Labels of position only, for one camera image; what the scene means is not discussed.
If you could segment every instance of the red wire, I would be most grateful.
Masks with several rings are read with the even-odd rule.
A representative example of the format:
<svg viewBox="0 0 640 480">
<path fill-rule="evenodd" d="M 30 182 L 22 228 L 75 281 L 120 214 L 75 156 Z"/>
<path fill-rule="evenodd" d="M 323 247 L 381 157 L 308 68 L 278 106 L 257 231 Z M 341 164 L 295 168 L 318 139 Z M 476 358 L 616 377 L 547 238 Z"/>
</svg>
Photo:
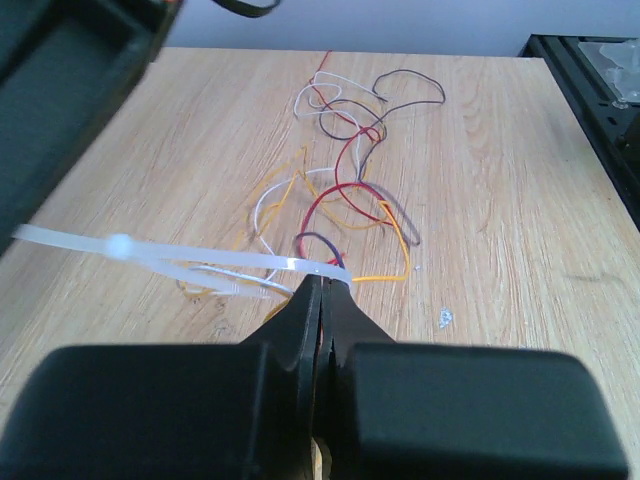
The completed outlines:
<svg viewBox="0 0 640 480">
<path fill-rule="evenodd" d="M 369 185 L 365 185 L 363 183 L 342 183 L 342 184 L 334 185 L 333 187 L 328 188 L 327 190 L 322 192 L 320 195 L 318 195 L 318 197 L 315 199 L 315 201 L 311 204 L 311 207 L 309 208 L 309 210 L 307 211 L 306 215 L 304 216 L 304 219 L 302 220 L 302 227 L 300 228 L 300 233 L 306 232 L 307 227 L 309 226 L 309 220 L 311 220 L 311 215 L 313 215 L 314 210 L 316 208 L 318 208 L 318 205 L 320 205 L 320 202 L 322 201 L 322 199 L 324 197 L 326 197 L 327 195 L 329 195 L 330 193 L 333 193 L 336 190 L 340 190 L 341 188 L 345 188 L 345 187 L 364 188 L 366 191 L 371 193 L 371 195 L 376 197 L 378 200 L 384 201 L 384 197 L 382 195 L 380 195 L 378 192 L 376 192 Z M 303 238 L 304 237 L 299 237 L 298 238 L 298 240 L 297 240 L 298 241 L 298 248 L 299 248 L 299 251 L 300 251 L 300 254 L 301 254 L 302 258 L 306 258 L 306 255 L 304 253 L 304 249 L 302 248 L 302 239 Z"/>
<path fill-rule="evenodd" d="M 322 59 L 322 62 L 320 62 L 320 65 L 318 66 L 316 73 L 318 73 L 320 70 L 322 70 L 322 67 L 324 66 L 324 64 L 327 62 L 327 59 L 329 58 L 329 54 L 332 52 L 332 50 L 327 50 L 327 53 L 324 54 L 324 58 Z M 311 82 L 313 81 L 313 77 L 311 77 L 309 79 L 309 85 L 311 85 Z M 320 100 L 322 100 L 322 103 L 324 103 L 324 106 L 331 111 L 334 111 L 333 108 L 331 108 L 331 105 L 329 105 L 329 102 L 327 102 L 327 100 L 324 98 L 324 95 L 322 95 L 322 93 L 320 92 L 320 90 L 318 90 L 316 87 L 312 86 L 311 88 L 313 88 L 315 90 L 315 92 L 318 94 L 318 96 L 320 97 Z M 336 115 L 338 115 L 342 120 L 344 120 L 347 123 L 350 123 L 353 126 L 356 126 L 356 124 L 352 121 L 349 120 L 347 117 L 339 114 L 338 112 L 335 112 Z M 378 135 L 378 138 L 380 138 L 380 133 L 375 129 L 372 128 L 373 131 L 376 132 L 376 134 Z M 357 133 L 357 135 L 360 135 L 361 133 L 366 133 L 367 137 L 369 137 L 369 140 L 371 140 L 372 142 L 375 141 L 373 139 L 373 137 L 369 134 L 369 132 L 362 132 L 362 130 L 360 132 Z"/>
<path fill-rule="evenodd" d="M 362 132 L 362 130 L 367 130 L 367 129 L 371 129 L 371 127 L 363 127 L 363 128 L 361 129 L 361 131 L 360 131 L 360 132 Z M 355 138 L 360 134 L 360 132 L 358 132 L 358 133 L 357 133 L 357 134 L 355 134 L 353 137 L 351 137 L 351 138 L 347 141 L 347 143 L 345 143 L 345 144 L 344 144 L 344 147 L 342 147 L 342 150 L 340 150 L 340 154 L 338 155 L 338 160 L 336 160 L 336 166 L 335 166 L 335 169 L 334 169 L 334 171 L 333 171 L 333 175 L 334 175 L 334 178 L 335 178 L 335 180 L 336 180 L 336 185 L 337 185 L 337 186 L 339 186 L 339 185 L 340 185 L 340 181 L 338 180 L 338 167 L 340 166 L 340 161 L 342 160 L 342 156 L 344 155 L 344 152 L 346 152 L 346 151 L 347 151 L 347 148 L 349 147 L 349 145 L 351 144 L 351 142 L 353 142 L 353 141 L 355 140 Z M 365 186 L 366 186 L 366 187 L 368 187 L 368 188 L 369 188 L 369 190 L 373 190 L 373 188 L 369 187 L 368 185 L 365 185 L 365 184 L 364 184 L 364 183 L 362 183 L 362 182 L 358 182 L 358 185 L 361 185 L 361 186 L 363 186 L 363 187 L 365 187 Z M 347 197 L 347 195 L 342 191 L 342 188 L 341 188 L 341 187 L 339 187 L 339 188 L 338 188 L 338 191 L 340 192 L 340 195 L 342 195 L 342 198 L 344 198 L 344 199 L 347 201 L 347 203 L 348 203 L 349 205 L 351 205 L 351 207 L 352 207 L 356 212 L 358 212 L 360 215 L 364 215 L 364 216 L 365 216 L 365 217 L 367 217 L 369 220 L 374 220 L 374 221 L 376 221 L 376 222 L 382 222 L 382 223 L 384 223 L 385 225 L 392 225 L 392 223 L 391 223 L 391 222 L 383 221 L 381 218 L 374 217 L 373 215 L 371 215 L 371 214 L 369 214 L 369 213 L 365 212 L 364 210 L 360 209 L 356 204 L 354 204 L 354 203 L 351 201 L 351 199 L 350 199 L 349 197 Z"/>
</svg>

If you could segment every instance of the wood grain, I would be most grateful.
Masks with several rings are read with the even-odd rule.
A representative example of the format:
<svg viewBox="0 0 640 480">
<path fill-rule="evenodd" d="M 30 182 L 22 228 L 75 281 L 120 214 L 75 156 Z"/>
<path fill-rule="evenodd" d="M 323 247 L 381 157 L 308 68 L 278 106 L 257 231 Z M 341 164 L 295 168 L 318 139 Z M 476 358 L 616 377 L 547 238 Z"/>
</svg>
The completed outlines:
<svg viewBox="0 0 640 480">
<path fill-rule="evenodd" d="M 292 115 L 322 56 L 164 50 L 33 223 L 230 248 L 245 228 L 247 196 L 267 171 L 302 145 L 310 168 L 335 162 L 342 145 L 316 121 Z M 448 101 L 388 122 L 370 179 L 398 195 L 423 241 L 411 251 L 408 281 L 361 285 L 358 304 L 399 340 L 578 356 L 601 386 L 637 469 L 640 235 L 545 64 L 333 53 L 326 65 L 367 85 L 400 67 L 437 78 Z M 380 90 L 392 104 L 435 95 L 410 75 L 389 78 Z M 343 175 L 352 175 L 348 162 Z M 280 252 L 293 254 L 291 237 L 310 202 L 296 187 L 267 235 Z M 388 230 L 339 230 L 322 215 L 313 228 L 347 252 L 356 275 L 402 269 Z M 322 246 L 310 251 L 328 258 Z M 285 281 L 294 286 L 299 277 Z M 272 307 L 234 298 L 194 303 L 172 281 L 135 267 L 16 244 L 0 263 L 0 419 L 29 372 L 58 346 L 235 342 Z M 440 328 L 443 307 L 453 321 Z"/>
</svg>

